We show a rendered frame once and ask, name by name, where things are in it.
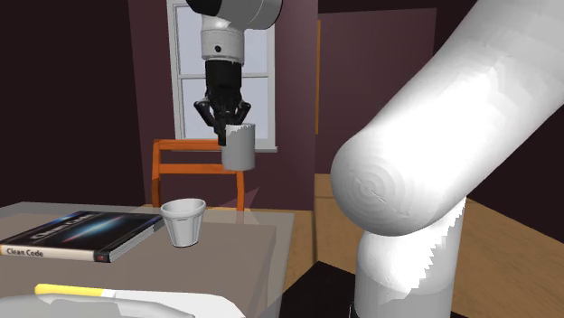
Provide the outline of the plain white cylindrical cup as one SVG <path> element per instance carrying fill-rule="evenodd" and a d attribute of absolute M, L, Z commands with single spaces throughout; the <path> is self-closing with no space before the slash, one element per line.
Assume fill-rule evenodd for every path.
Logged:
<path fill-rule="evenodd" d="M 221 163 L 226 170 L 246 172 L 255 168 L 255 131 L 251 123 L 226 126 L 226 145 L 221 148 Z"/>

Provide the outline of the white ribbed tapered cup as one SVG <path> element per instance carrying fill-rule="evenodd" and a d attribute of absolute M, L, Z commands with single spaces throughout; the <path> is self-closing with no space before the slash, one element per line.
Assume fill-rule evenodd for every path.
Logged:
<path fill-rule="evenodd" d="M 198 242 L 206 208 L 206 202 L 197 198 L 178 199 L 161 206 L 160 212 L 174 247 L 187 248 Z"/>

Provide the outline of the black robot stand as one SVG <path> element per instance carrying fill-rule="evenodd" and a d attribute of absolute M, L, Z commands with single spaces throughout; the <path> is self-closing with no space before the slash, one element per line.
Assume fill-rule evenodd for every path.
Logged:
<path fill-rule="evenodd" d="M 278 318 L 359 318 L 354 286 L 355 274 L 317 261 L 282 294 Z"/>

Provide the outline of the dark blue book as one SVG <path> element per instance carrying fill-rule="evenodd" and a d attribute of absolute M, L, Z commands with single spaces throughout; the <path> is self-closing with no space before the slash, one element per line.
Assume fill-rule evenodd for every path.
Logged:
<path fill-rule="evenodd" d="M 0 240 L 0 255 L 111 263 L 164 224 L 158 214 L 80 210 Z"/>

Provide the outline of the white framed window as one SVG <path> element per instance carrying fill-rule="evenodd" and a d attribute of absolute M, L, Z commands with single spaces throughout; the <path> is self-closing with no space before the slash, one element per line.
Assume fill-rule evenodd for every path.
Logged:
<path fill-rule="evenodd" d="M 185 0 L 166 0 L 174 133 L 177 139 L 213 139 L 193 103 L 204 96 L 202 18 Z M 242 68 L 243 99 L 251 110 L 245 118 L 256 126 L 256 150 L 275 153 L 275 28 L 245 32 L 245 64 Z"/>

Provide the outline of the orange wooden chair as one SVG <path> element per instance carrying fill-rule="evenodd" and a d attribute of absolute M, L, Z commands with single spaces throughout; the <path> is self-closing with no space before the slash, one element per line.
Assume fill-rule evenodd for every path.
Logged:
<path fill-rule="evenodd" d="M 222 164 L 164 164 L 163 151 L 183 150 L 196 152 L 219 151 L 221 147 L 212 139 L 155 139 L 152 152 L 151 204 L 161 206 L 161 176 L 163 174 L 223 174 L 236 176 L 236 210 L 245 210 L 244 172 L 226 169 Z"/>

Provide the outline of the grey table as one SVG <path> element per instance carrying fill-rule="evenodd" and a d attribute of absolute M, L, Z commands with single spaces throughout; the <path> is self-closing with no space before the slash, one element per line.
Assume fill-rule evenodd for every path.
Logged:
<path fill-rule="evenodd" d="M 197 244 L 172 245 L 160 229 L 110 263 L 0 256 L 0 297 L 38 284 L 221 295 L 246 318 L 278 318 L 294 217 L 207 210 Z"/>

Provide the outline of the white plate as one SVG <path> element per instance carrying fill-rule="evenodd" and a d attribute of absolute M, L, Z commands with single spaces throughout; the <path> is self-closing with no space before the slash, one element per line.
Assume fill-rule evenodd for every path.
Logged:
<path fill-rule="evenodd" d="M 102 296 L 19 295 L 0 298 L 0 318 L 246 318 L 222 296 L 116 291 Z"/>

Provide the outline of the yellow handled white knife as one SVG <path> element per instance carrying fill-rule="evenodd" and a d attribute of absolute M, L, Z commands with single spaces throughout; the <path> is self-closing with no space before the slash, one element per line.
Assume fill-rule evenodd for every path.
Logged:
<path fill-rule="evenodd" d="M 175 309 L 165 304 L 117 296 L 116 291 L 102 288 L 38 284 L 34 288 L 34 293 L 36 295 L 43 295 L 43 301 L 48 304 L 51 304 L 57 298 L 79 303 L 112 303 L 117 306 L 122 317 L 196 318 L 191 313 Z"/>

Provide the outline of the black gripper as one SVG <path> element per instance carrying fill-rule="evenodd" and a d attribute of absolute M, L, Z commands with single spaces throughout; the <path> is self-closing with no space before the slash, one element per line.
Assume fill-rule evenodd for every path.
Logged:
<path fill-rule="evenodd" d="M 242 100 L 242 65 L 233 61 L 210 60 L 205 62 L 206 97 L 193 103 L 207 126 L 213 128 L 218 145 L 226 145 L 226 122 L 241 125 L 251 105 Z"/>

